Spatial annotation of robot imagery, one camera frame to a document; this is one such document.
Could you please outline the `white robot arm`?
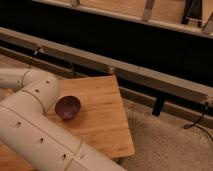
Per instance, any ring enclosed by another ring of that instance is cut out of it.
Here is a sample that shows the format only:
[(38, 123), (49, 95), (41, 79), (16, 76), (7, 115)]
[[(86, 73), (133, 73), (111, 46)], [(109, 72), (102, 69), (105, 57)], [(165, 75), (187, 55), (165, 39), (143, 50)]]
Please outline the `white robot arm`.
[(126, 171), (45, 117), (59, 96), (58, 79), (37, 69), (0, 69), (0, 140), (39, 171)]

